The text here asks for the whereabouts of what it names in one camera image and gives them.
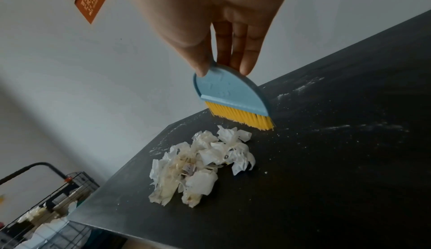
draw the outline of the white wall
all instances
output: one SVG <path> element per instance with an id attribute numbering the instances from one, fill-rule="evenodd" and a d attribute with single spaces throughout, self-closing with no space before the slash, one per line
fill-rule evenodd
<path id="1" fill-rule="evenodd" d="M 250 75 L 262 84 L 431 9 L 431 0 L 286 0 Z M 0 82 L 91 174 L 108 178 L 201 109 L 191 69 L 130 0 L 92 25 L 69 0 L 0 0 Z"/>
<path id="2" fill-rule="evenodd" d="M 0 92 L 0 179 L 37 162 L 51 163 L 65 174 L 79 169 Z M 63 184 L 49 168 L 36 166 L 1 185 L 0 222 L 12 222 Z"/>

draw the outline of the blue brush handle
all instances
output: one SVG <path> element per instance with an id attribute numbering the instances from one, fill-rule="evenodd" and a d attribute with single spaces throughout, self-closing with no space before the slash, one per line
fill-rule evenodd
<path id="1" fill-rule="evenodd" d="M 213 62 L 205 77 L 194 74 L 193 83 L 202 100 L 269 116 L 268 102 L 258 86 L 233 68 Z"/>

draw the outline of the crumpled tissue paper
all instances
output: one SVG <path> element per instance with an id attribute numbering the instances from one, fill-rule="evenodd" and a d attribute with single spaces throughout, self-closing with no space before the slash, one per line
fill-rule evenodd
<path id="1" fill-rule="evenodd" d="M 233 164 L 234 175 L 245 171 L 248 164 L 251 165 L 250 170 L 253 169 L 256 160 L 244 144 L 250 140 L 251 133 L 218 127 L 218 137 L 209 131 L 197 132 L 192 137 L 191 145 L 179 143 L 165 152 L 162 159 L 153 160 L 150 178 L 154 192 L 149 196 L 151 202 L 166 205 L 178 189 L 179 193 L 183 193 L 183 203 L 194 207 L 199 204 L 202 195 L 211 193 L 218 179 L 218 168 Z"/>

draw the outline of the black tabletop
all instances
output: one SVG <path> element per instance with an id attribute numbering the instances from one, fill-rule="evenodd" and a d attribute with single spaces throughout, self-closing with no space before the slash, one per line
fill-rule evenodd
<path id="1" fill-rule="evenodd" d="M 71 220 L 184 249 L 431 246 L 431 12 L 260 88 L 273 131 L 207 110 L 178 121 Z M 253 133 L 256 167 L 221 169 L 195 208 L 150 203 L 152 159 L 217 125 Z"/>

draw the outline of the yellow bristles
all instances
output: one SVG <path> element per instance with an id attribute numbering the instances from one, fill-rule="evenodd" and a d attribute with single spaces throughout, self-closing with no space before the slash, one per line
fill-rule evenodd
<path id="1" fill-rule="evenodd" d="M 274 128 L 274 123 L 269 116 L 260 116 L 208 101 L 205 101 L 205 103 L 208 108 L 210 108 L 211 113 L 215 116 L 224 117 L 260 130 L 269 130 Z"/>

